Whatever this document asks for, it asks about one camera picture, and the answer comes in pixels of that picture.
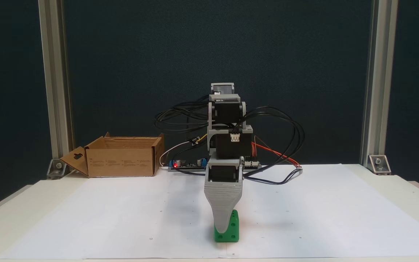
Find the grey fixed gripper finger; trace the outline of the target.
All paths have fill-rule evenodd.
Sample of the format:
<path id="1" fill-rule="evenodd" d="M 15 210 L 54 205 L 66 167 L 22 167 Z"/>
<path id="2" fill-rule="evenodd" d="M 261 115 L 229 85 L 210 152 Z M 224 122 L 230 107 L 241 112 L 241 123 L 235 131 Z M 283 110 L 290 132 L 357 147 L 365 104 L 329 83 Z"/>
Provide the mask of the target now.
<path id="1" fill-rule="evenodd" d="M 214 217 L 214 226 L 219 233 L 225 233 L 232 211 L 242 197 L 242 183 L 205 183 L 204 194 Z"/>

